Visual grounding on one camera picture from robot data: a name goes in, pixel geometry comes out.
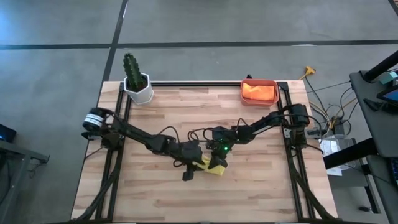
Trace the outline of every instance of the orange bowl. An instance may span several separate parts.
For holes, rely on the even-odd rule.
[[[251,86],[273,86],[274,87],[274,99],[273,100],[252,100],[245,98],[242,95],[243,83]],[[256,78],[245,78],[241,81],[241,102],[244,106],[270,106],[279,101],[278,84],[274,80],[256,79]]]

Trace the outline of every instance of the cactus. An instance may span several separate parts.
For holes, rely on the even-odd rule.
[[[123,67],[127,75],[127,87],[129,90],[138,92],[147,86],[147,80],[142,77],[137,60],[132,54],[126,53],[124,55]]]

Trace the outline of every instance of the orange cloth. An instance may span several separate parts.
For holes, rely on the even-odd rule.
[[[252,100],[272,101],[275,96],[273,86],[251,86],[243,83],[242,96]]]

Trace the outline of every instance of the yellow sponge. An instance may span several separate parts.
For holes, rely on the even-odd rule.
[[[203,171],[209,173],[209,174],[216,174],[216,175],[223,175],[225,167],[218,165],[212,169],[208,169],[209,163],[210,163],[210,158],[202,155],[201,157],[202,161],[205,163],[205,165],[201,165],[199,163],[193,162],[193,165],[196,165],[197,167],[200,167],[203,169]]]

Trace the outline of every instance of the computer screen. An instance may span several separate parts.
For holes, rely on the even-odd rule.
[[[394,90],[394,91],[391,91],[391,92],[389,92],[389,93],[386,93],[386,94],[384,95],[384,97],[387,98],[387,99],[389,99],[389,100],[398,101],[398,90]]]

